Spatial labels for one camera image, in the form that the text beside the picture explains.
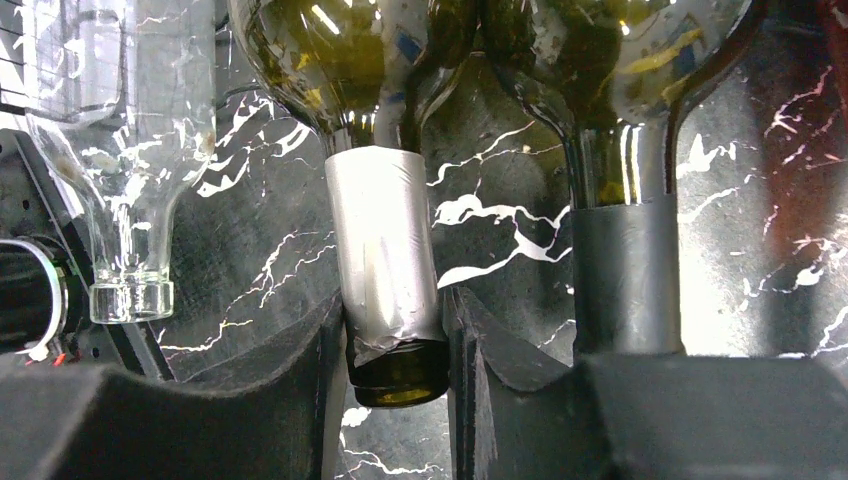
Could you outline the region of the green bottle with black capsule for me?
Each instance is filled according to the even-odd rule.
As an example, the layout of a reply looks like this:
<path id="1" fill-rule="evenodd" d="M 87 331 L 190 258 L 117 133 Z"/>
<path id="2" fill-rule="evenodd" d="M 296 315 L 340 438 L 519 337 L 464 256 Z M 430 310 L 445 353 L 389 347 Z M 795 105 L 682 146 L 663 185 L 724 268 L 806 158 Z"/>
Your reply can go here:
<path id="1" fill-rule="evenodd" d="M 502 87 L 560 138 L 576 358 L 681 354 L 677 132 L 734 66 L 762 1 L 486 1 Z"/>

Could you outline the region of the dark green wine bottle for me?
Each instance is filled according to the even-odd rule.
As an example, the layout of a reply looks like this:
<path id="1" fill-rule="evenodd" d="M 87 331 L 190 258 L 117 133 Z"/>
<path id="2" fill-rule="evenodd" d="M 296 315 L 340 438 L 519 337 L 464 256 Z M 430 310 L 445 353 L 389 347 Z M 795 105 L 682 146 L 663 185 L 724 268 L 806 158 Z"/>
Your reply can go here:
<path id="1" fill-rule="evenodd" d="M 357 401 L 441 396 L 449 347 L 420 137 L 472 48 L 475 3 L 232 1 L 229 20 L 258 83 L 325 149 Z"/>

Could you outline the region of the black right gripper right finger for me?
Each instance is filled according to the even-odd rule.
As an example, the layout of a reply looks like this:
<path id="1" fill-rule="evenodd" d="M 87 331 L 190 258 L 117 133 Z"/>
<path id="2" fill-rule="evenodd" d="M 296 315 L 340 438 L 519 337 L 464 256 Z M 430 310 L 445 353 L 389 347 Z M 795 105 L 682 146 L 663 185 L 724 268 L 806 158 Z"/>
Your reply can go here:
<path id="1" fill-rule="evenodd" d="M 843 479 L 847 390 L 810 359 L 592 355 L 566 366 L 445 293 L 458 479 Z"/>

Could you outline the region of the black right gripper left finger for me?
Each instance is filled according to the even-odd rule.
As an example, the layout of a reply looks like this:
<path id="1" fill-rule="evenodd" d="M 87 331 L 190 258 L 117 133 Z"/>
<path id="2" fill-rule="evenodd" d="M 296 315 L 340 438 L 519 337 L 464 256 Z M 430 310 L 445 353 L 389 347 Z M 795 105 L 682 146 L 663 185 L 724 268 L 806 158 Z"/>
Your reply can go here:
<path id="1" fill-rule="evenodd" d="M 330 479 L 345 398 L 341 302 L 265 343 L 155 382 L 111 366 L 1 376 L 5 479 Z"/>

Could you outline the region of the brown bottle with gold cap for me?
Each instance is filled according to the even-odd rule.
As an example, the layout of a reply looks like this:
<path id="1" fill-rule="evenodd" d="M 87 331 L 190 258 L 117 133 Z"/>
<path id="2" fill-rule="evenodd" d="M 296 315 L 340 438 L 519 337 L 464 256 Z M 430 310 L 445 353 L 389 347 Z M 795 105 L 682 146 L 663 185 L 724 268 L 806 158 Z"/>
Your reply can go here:
<path id="1" fill-rule="evenodd" d="M 837 70 L 839 92 L 847 101 L 847 0 L 819 0 L 816 8 Z"/>

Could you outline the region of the black aluminium base frame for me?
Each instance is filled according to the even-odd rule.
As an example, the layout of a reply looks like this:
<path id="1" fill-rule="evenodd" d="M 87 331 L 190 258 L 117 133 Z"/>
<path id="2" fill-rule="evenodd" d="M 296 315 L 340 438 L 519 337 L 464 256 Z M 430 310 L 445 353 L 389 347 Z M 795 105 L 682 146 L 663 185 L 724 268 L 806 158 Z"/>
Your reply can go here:
<path id="1" fill-rule="evenodd" d="M 28 135 L 2 130 L 2 366 L 115 364 L 172 380 L 151 327 L 91 322 L 86 238 Z"/>

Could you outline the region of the clear bottle with cork stopper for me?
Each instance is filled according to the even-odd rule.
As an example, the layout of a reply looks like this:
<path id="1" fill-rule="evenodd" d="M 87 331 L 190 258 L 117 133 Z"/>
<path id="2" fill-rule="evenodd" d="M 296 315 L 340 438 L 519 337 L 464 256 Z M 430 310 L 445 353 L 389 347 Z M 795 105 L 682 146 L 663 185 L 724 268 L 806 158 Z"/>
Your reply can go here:
<path id="1" fill-rule="evenodd" d="M 214 157 L 211 1 L 28 1 L 26 119 L 81 200 L 99 324 L 173 312 L 179 196 Z"/>

